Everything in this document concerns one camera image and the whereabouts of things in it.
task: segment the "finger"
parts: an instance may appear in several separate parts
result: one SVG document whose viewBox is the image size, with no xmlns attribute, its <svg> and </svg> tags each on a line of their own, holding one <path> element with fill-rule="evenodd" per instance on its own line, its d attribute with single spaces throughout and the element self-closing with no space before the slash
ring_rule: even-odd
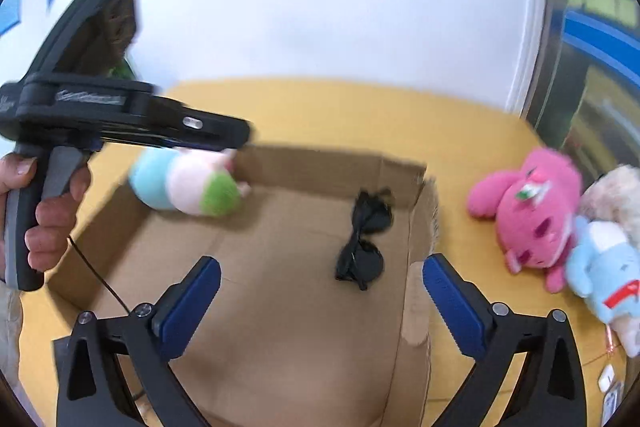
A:
<svg viewBox="0 0 640 427">
<path fill-rule="evenodd" d="M 56 250 L 52 252 L 29 252 L 29 266 L 39 272 L 46 272 L 55 268 L 62 256 L 65 254 L 65 250 Z"/>
<path fill-rule="evenodd" d="M 33 227 L 24 234 L 30 252 L 66 251 L 69 230 L 59 227 Z"/>
<path fill-rule="evenodd" d="M 23 158 L 10 153 L 0 160 L 0 194 L 14 188 L 24 188 L 36 173 L 36 158 Z"/>
<path fill-rule="evenodd" d="M 68 193 L 42 200 L 36 206 L 36 221 L 43 227 L 60 227 L 71 232 L 76 225 L 78 204 Z"/>
<path fill-rule="evenodd" d="M 71 192 L 72 197 L 79 203 L 82 201 L 82 198 L 84 198 L 84 194 L 89 188 L 89 185 L 91 185 L 91 171 L 85 165 L 71 176 L 69 192 Z"/>
</svg>

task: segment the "yellow table surface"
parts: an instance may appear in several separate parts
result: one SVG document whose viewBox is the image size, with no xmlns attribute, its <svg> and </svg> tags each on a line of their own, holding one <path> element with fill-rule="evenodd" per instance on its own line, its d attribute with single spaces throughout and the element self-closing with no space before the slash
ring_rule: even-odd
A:
<svg viewBox="0 0 640 427">
<path fill-rule="evenodd" d="M 497 169 L 519 168 L 539 145 L 524 121 L 452 98 L 332 80 L 186 82 L 168 96 L 252 121 L 256 141 L 373 150 L 427 163 L 440 196 L 438 251 L 490 301 L 503 301 L 524 314 L 546 315 L 554 308 L 567 312 L 584 370 L 589 425 L 600 424 L 603 397 L 596 382 L 607 361 L 604 327 L 569 290 L 547 293 L 539 273 L 510 275 L 493 223 L 475 221 L 465 212 L 466 195 L 474 183 Z M 110 145 L 92 160 L 94 184 L 80 208 L 76 234 L 109 197 L 139 151 Z M 50 341 L 68 335 L 70 327 L 46 288 L 24 295 L 23 303 L 20 379 L 46 425 L 53 426 L 57 380 Z M 433 372 L 424 426 L 442 412 L 472 366 L 460 355 L 442 320 L 434 317 L 432 322 Z M 484 425 L 498 422 L 523 359 L 522 355 L 514 359 Z M 612 361 L 618 377 L 624 378 L 622 348 L 616 349 Z"/>
</svg>

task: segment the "green object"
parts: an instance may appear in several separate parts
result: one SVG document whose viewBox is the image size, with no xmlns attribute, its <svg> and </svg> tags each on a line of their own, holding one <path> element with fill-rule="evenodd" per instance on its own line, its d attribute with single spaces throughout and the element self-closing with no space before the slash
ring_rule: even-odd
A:
<svg viewBox="0 0 640 427">
<path fill-rule="evenodd" d="M 206 216 L 226 216 L 240 204 L 240 191 L 235 179 L 226 171 L 216 172 L 205 187 L 200 209 Z"/>
</svg>

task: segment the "light blue plush toy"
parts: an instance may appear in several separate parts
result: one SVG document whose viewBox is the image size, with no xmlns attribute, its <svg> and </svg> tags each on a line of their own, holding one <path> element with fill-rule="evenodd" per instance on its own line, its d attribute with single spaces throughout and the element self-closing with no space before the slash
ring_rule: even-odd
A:
<svg viewBox="0 0 640 427">
<path fill-rule="evenodd" d="M 603 323 L 640 317 L 640 254 L 609 221 L 575 219 L 578 245 L 567 258 L 566 280 Z"/>
</svg>

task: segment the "pink plush toy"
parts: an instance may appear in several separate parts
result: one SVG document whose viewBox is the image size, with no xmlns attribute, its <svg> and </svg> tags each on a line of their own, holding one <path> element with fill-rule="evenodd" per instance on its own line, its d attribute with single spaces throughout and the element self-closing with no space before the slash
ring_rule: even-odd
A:
<svg viewBox="0 0 640 427">
<path fill-rule="evenodd" d="M 564 261 L 574 246 L 574 216 L 582 179 L 571 160 L 551 149 L 529 154 L 520 171 L 498 171 L 469 194 L 474 217 L 495 217 L 498 241 L 513 274 L 522 267 L 544 269 L 546 289 L 565 284 Z"/>
</svg>

